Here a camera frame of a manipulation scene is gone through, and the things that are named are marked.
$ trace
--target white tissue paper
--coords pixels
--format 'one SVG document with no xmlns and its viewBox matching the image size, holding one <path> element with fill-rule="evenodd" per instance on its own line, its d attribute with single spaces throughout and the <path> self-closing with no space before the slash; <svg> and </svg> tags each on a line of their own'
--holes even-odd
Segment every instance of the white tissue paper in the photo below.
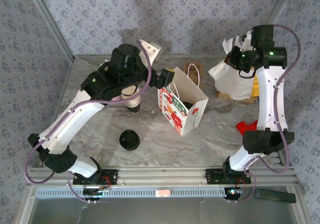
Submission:
<svg viewBox="0 0 320 224">
<path fill-rule="evenodd" d="M 240 47 L 241 51 L 247 51 L 252 50 L 250 43 L 251 31 L 248 31 L 246 33 L 244 42 L 241 44 L 239 42 L 239 36 L 237 36 L 235 38 L 234 45 Z M 225 53 L 228 54 L 233 47 L 233 38 L 229 39 L 228 41 L 224 40 L 222 42 L 222 46 Z M 241 75 L 250 77 L 252 76 L 253 72 L 253 70 L 250 70 L 248 74 L 241 72 Z M 214 85 L 216 86 L 215 88 L 217 91 L 227 93 L 233 100 L 243 100 L 251 97 L 254 79 L 241 78 L 239 76 L 239 71 L 227 65 L 224 60 L 210 69 L 209 74 L 212 78 L 214 78 Z"/>
</svg>

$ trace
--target gray marble surface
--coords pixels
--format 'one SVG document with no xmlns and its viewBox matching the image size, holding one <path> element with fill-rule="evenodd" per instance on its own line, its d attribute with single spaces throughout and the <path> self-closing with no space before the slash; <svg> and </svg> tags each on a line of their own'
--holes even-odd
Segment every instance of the gray marble surface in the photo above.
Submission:
<svg viewBox="0 0 320 224">
<path fill-rule="evenodd" d="M 103 59 L 75 59 L 60 112 L 73 100 L 82 81 L 97 69 Z M 141 97 L 139 113 L 130 113 L 124 105 L 109 105 L 93 116 L 71 141 L 72 151 L 92 156 L 104 166 L 220 166 L 227 156 L 233 155 L 242 145 L 236 124 L 256 120 L 259 105 L 215 98 L 215 85 L 208 70 L 218 64 L 222 57 L 161 56 L 153 67 L 157 70 L 176 66 L 182 69 L 189 60 L 204 65 L 203 91 L 209 97 L 197 128 L 181 137 L 159 111 L 156 88 L 148 88 Z M 136 131 L 140 137 L 140 146 L 131 152 L 119 144 L 120 134 L 127 129 Z"/>
</svg>

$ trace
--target patterned wallpaper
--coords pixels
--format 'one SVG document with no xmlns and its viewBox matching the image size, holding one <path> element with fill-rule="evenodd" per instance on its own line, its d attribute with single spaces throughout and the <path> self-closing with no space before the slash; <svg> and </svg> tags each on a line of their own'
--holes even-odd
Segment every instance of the patterned wallpaper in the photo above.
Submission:
<svg viewBox="0 0 320 224">
<path fill-rule="evenodd" d="M 301 41 L 301 58 L 285 79 L 285 116 L 295 132 L 291 162 L 306 192 L 313 223 L 320 224 L 320 0 L 291 0 L 278 23 L 292 27 Z M 276 42 L 290 60 L 297 55 L 295 39 L 279 29 Z"/>
<path fill-rule="evenodd" d="M 31 0 L 0 0 L 0 17 L 0 224 L 10 224 L 27 137 L 51 123 L 69 63 Z"/>
<path fill-rule="evenodd" d="M 263 23 L 275 0 L 45 0 L 72 53 L 110 54 L 138 38 L 163 53 L 215 54 Z"/>
</svg>

